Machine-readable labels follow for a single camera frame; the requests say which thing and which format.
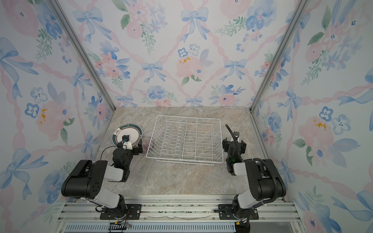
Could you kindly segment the white plate dark underside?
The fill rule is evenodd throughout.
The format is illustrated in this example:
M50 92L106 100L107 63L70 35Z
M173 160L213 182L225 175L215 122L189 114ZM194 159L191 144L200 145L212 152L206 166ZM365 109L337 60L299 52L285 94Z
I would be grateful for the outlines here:
M117 128L112 135L113 144L116 146L120 141L122 141L124 135L129 136L132 146L135 146L142 139L143 131L136 124L122 125Z

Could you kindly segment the purple striped bowl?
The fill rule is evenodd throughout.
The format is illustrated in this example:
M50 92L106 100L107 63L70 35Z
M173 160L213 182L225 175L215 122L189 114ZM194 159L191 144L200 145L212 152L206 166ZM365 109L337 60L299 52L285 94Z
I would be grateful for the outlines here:
M141 140L141 145L142 145L143 153L152 151L154 147L153 140L150 137L143 137Z

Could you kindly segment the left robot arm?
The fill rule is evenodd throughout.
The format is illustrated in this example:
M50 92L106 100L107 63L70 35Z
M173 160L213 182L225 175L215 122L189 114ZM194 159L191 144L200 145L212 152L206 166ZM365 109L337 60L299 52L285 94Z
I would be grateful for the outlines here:
M95 204L101 220L139 220L142 205L127 204L123 195L113 193L103 183L126 182L132 159L140 153L143 153L142 141L134 147L123 141L113 151L113 165L106 160L81 160L63 182L62 195Z

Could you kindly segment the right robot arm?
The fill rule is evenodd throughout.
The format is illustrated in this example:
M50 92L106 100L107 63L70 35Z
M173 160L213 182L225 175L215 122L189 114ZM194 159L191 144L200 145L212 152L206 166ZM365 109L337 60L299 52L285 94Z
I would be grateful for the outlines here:
M227 170L233 176L245 176L249 188L236 195L230 205L220 204L215 212L221 220L258 219L257 209L286 195L286 186L271 159L247 159L241 155L246 150L245 142L236 138L222 141L222 148L227 152Z

